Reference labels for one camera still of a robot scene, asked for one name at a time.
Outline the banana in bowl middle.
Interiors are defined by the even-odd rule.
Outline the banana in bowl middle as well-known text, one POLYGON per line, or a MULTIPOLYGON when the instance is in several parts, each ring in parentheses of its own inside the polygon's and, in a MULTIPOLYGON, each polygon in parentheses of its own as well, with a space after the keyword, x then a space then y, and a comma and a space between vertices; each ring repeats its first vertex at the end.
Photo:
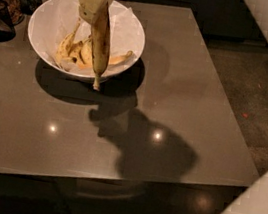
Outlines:
POLYGON ((92 41, 90 38, 75 43, 69 56, 79 68, 92 67, 92 41))

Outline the banana at bowl left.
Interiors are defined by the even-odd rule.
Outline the banana at bowl left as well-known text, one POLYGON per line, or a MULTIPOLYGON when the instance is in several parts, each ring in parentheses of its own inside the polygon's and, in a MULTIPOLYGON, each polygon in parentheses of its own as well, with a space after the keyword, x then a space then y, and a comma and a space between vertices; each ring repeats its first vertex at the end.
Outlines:
POLYGON ((68 34, 63 41, 60 42, 59 47, 57 48, 57 53, 55 53, 55 61, 57 64, 61 62, 61 60, 66 59, 69 57, 71 48, 73 46, 73 42, 75 41, 75 35, 77 33, 77 30, 80 27, 81 20, 78 19, 75 28, 73 31, 68 34))

